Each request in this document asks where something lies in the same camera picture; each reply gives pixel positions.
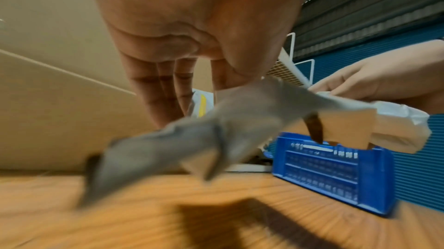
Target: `beige wall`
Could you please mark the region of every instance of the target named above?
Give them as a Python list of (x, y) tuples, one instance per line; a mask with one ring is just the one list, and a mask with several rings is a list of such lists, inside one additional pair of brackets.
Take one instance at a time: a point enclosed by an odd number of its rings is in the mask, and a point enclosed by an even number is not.
[[(209, 61), (195, 87), (211, 91)], [(0, 168), (81, 168), (153, 126), (93, 0), (0, 0)]]

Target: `metal grid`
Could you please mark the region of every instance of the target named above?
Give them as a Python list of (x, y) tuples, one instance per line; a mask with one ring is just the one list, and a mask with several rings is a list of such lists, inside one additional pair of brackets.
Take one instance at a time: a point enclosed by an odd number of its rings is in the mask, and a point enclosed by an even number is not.
[(288, 68), (277, 61), (276, 64), (267, 72), (267, 75), (271, 75), (287, 82), (302, 86), (302, 83), (288, 70)]

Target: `wood grain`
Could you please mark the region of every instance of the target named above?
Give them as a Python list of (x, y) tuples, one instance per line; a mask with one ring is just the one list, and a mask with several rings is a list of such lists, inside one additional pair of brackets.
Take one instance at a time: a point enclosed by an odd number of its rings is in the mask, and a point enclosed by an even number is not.
[(381, 218), (270, 174), (163, 175), (76, 212), (82, 184), (0, 173), (0, 248), (444, 248), (444, 213), (400, 202)]

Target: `blue corrugated metal sheet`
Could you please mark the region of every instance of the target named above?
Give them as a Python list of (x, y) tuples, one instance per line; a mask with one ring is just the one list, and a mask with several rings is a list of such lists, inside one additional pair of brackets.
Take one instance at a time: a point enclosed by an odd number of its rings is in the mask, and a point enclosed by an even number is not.
[[(314, 82), (369, 56), (440, 37), (444, 37), (444, 23), (315, 56)], [(307, 66), (298, 66), (305, 75)], [(395, 153), (396, 196), (444, 211), (444, 114), (432, 116), (429, 126), (433, 134), (422, 151)]]

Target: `blue container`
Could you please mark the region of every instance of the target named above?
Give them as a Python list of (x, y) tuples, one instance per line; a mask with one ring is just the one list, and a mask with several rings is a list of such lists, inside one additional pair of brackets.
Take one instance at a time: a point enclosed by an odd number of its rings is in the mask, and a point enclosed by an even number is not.
[(395, 205), (393, 155), (387, 149), (321, 145), (286, 132), (275, 148), (276, 177), (380, 215)]

